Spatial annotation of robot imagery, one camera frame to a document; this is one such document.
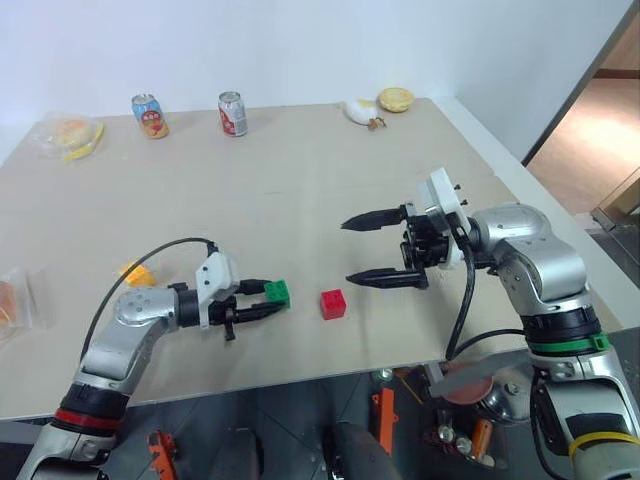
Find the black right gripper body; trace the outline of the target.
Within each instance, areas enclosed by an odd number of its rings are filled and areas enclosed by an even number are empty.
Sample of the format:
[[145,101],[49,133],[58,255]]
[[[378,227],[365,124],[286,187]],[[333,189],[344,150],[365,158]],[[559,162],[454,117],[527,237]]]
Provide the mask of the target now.
[[449,251],[448,237],[427,214],[419,214],[413,203],[405,203],[403,210],[406,228],[400,250],[404,266],[409,270],[423,270],[443,264]]

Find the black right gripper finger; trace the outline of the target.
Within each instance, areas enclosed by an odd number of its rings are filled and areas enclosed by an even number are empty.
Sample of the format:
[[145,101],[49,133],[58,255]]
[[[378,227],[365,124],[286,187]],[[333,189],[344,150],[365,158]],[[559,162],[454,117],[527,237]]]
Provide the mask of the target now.
[[341,229],[356,232],[380,230],[386,226],[402,223],[407,218],[405,205],[395,208],[374,210],[356,215],[341,224]]
[[425,290],[429,286],[426,274],[418,270],[371,269],[347,275],[345,279],[355,285],[377,289],[416,288]]

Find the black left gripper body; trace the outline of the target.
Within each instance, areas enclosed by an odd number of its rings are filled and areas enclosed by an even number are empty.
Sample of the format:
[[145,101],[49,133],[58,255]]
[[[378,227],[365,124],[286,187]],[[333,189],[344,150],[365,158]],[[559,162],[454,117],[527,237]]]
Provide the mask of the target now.
[[226,342],[233,341],[236,336],[234,325],[245,323],[249,320],[248,314],[237,306],[237,294],[246,293],[246,281],[241,281],[237,290],[225,300],[215,300],[208,308],[209,324],[211,326],[223,326],[224,338]]

